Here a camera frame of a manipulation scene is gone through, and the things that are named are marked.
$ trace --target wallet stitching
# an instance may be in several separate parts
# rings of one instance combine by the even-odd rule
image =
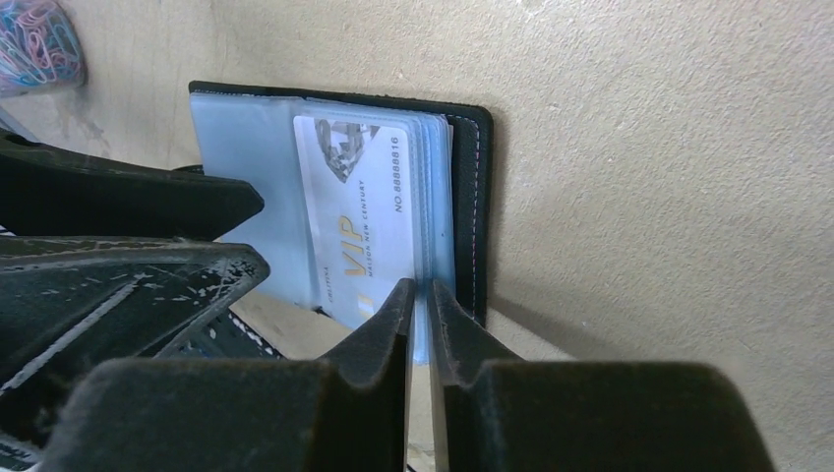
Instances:
[[[466,120],[475,127],[475,198],[473,199],[474,208],[472,210],[472,310],[474,312],[475,307],[477,306],[478,298],[478,258],[476,256],[476,239],[478,237],[478,177],[481,171],[481,128],[478,126],[478,122],[471,118],[459,115],[447,116]]]

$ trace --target vip card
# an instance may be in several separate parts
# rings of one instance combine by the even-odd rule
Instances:
[[[409,137],[315,116],[293,126],[322,310],[355,328],[415,277]]]

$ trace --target card holder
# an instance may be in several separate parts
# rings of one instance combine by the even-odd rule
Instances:
[[[404,110],[411,112],[442,115],[451,125],[451,159],[450,167],[451,191],[451,249],[450,258],[454,267],[449,285],[455,287],[455,293],[460,304],[469,310],[480,323],[485,322],[486,316],[486,254],[487,228],[489,216],[489,194],[491,178],[492,136],[493,122],[489,112],[475,106],[438,103],[415,99],[392,98],[386,96],[370,96],[352,93],[337,93],[326,91],[305,90],[297,88],[262,88],[251,86],[233,86],[226,84],[192,82],[189,85],[192,94],[192,108],[195,116],[195,126],[201,139],[201,148],[212,146],[213,152],[224,152],[230,155],[246,155],[251,152],[261,152],[264,148],[272,148],[275,152],[291,152],[294,147],[287,147],[293,142],[292,127],[287,127],[287,120],[297,113],[298,102],[301,99],[306,104],[315,106],[318,102],[339,102],[367,107]],[[221,95],[228,100],[212,100],[212,95]],[[275,112],[285,107],[285,112]],[[201,120],[216,119],[219,122],[229,120],[229,114],[234,115],[234,124],[229,125],[225,136],[214,136],[208,142],[201,133]],[[292,160],[291,156],[284,156],[285,160]],[[236,170],[229,165],[225,169],[212,169],[231,178],[241,178],[235,175]],[[300,176],[292,172],[275,175],[269,169],[263,172],[255,170],[256,175],[270,179],[269,187],[280,189],[279,199],[287,207],[304,206],[304,189]],[[259,188],[257,182],[250,182]],[[315,305],[315,290],[312,290],[310,280],[315,275],[304,267],[315,266],[314,248],[310,244],[308,224],[303,217],[296,214],[296,221],[263,222],[261,227],[248,228],[249,234],[231,235],[233,240],[249,240],[255,238],[274,239],[277,233],[284,243],[294,247],[304,248],[295,253],[294,258],[286,260],[286,267],[300,271],[296,279],[288,279],[282,293],[269,293],[276,298],[289,300],[302,307]],[[280,231],[275,231],[276,225],[284,225]],[[276,267],[272,264],[272,271],[286,267]]]

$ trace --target beige wall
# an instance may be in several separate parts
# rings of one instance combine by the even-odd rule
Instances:
[[[492,307],[718,364],[780,467],[834,464],[831,1],[63,3],[89,86],[4,104],[59,146],[197,162],[192,79],[488,107]]]

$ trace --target black leather wallet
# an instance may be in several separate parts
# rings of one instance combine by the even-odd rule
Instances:
[[[411,110],[446,116],[454,128],[451,150],[455,285],[458,302],[481,325],[487,312],[487,231],[492,178],[493,119],[479,106],[390,96],[191,82],[189,92],[292,96]]]

